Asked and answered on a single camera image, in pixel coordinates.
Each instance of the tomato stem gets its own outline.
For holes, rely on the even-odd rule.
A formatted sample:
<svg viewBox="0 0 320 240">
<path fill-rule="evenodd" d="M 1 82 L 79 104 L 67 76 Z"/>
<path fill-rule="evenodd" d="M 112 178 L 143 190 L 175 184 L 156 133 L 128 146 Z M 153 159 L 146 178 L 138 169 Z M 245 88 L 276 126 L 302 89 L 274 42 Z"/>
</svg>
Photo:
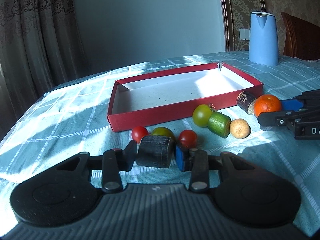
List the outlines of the tomato stem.
<svg viewBox="0 0 320 240">
<path fill-rule="evenodd" d="M 209 103 L 209 107 L 212 112 L 217 112 L 217 109 L 214 107 L 213 103 Z"/>
</svg>

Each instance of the beige ball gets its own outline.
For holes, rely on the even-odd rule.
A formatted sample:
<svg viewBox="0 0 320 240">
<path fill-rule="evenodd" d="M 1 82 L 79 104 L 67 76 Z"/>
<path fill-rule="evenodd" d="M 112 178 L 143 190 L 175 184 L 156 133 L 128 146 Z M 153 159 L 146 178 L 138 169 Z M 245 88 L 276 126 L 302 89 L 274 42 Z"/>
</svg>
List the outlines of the beige ball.
<svg viewBox="0 0 320 240">
<path fill-rule="evenodd" d="M 235 119 L 230 124 L 230 133 L 237 139 L 243 139 L 251 133 L 251 128 L 246 120 Z"/>
</svg>

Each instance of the white wall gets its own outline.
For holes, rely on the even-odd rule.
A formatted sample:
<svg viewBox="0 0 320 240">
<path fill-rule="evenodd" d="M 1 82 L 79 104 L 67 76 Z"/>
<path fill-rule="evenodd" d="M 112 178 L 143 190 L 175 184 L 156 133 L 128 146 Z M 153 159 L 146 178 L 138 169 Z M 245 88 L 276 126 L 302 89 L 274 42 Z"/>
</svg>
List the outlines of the white wall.
<svg viewBox="0 0 320 240">
<path fill-rule="evenodd" d="M 225 51 L 220 0 L 74 0 L 92 72 Z"/>
</svg>

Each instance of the wooden chair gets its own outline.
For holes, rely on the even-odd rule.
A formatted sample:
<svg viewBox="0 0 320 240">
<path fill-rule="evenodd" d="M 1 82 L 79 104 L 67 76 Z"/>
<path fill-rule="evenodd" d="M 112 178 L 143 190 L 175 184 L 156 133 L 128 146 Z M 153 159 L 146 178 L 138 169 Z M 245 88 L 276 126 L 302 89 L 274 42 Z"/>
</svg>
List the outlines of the wooden chair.
<svg viewBox="0 0 320 240">
<path fill-rule="evenodd" d="M 287 35 L 284 55 L 303 60 L 320 58 L 320 27 L 300 18 L 281 13 Z"/>
</svg>

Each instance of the orange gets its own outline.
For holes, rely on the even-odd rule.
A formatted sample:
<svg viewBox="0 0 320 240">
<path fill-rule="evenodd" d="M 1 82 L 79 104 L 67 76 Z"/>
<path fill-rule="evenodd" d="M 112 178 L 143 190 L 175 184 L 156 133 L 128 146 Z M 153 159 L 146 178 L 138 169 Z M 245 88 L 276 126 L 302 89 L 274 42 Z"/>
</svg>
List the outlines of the orange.
<svg viewBox="0 0 320 240">
<path fill-rule="evenodd" d="M 262 95 L 258 97 L 254 103 L 254 115 L 256 117 L 264 112 L 276 112 L 281 111 L 281 101 L 279 98 L 273 95 Z"/>
</svg>

